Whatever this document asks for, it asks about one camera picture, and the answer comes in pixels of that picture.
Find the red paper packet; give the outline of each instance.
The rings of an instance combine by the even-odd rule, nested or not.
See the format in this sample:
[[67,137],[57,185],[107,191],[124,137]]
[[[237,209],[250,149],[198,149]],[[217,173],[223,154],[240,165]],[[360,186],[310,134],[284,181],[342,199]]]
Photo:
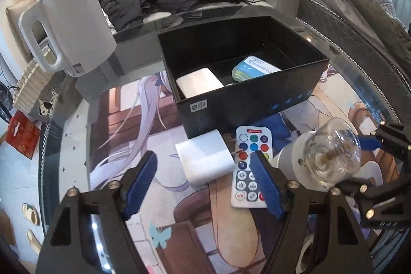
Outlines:
[[10,120],[6,142],[27,158],[32,159],[39,137],[40,129],[18,110]]

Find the red button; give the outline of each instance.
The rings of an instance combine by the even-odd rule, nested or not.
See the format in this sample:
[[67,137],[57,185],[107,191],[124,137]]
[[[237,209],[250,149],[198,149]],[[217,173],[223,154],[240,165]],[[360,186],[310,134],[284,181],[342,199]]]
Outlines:
[[268,145],[267,144],[262,144],[260,146],[260,149],[261,149],[262,152],[267,152],[268,151]]
[[247,159],[247,157],[248,157],[248,155],[247,155],[247,153],[246,152],[240,152],[239,154],[238,154],[238,157],[239,157],[239,159],[241,159],[241,160],[246,160]]

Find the glass table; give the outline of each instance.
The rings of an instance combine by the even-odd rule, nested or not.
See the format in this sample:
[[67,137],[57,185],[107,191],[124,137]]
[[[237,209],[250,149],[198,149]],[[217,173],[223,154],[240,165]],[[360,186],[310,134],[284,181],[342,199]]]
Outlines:
[[[270,128],[274,155],[299,135],[339,117],[360,134],[380,121],[399,121],[381,90],[348,55],[312,27],[263,6],[232,6],[172,15],[115,35],[117,48],[97,69],[66,76],[48,125],[44,125],[39,191],[45,233],[54,209],[69,188],[98,189],[120,179],[146,150],[158,156],[158,170],[140,212],[128,222],[131,237],[150,273],[259,273],[282,228],[266,209],[230,205],[232,175],[203,188],[188,183],[174,145],[186,140],[161,59],[158,35],[193,24],[271,16],[308,40],[330,59],[310,98],[255,125]],[[232,139],[233,133],[224,135]],[[363,152],[375,161],[382,182],[398,177],[399,164],[381,150]],[[102,268],[110,271],[104,236],[94,218]],[[363,231],[376,268],[406,233]],[[312,243],[310,220],[305,248]],[[304,270],[299,261],[297,272]]]

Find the kettle label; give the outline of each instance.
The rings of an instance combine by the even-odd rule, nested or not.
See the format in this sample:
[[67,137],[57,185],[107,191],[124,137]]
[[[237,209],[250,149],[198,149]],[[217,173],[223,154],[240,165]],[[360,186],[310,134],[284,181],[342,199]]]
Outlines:
[[191,113],[198,112],[199,110],[203,110],[205,108],[207,108],[207,99],[190,105]]
[[81,63],[74,64],[73,69],[76,73],[83,73],[84,72],[84,69],[83,69],[83,66],[81,65]]

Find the teal butterfly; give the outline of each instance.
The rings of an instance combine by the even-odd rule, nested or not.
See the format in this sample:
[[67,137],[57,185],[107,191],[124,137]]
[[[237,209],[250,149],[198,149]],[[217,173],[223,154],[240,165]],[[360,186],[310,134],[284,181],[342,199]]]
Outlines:
[[153,239],[153,246],[157,248],[160,244],[161,248],[164,250],[167,247],[167,240],[171,237],[171,227],[161,230],[156,228],[153,223],[150,223],[148,232]]

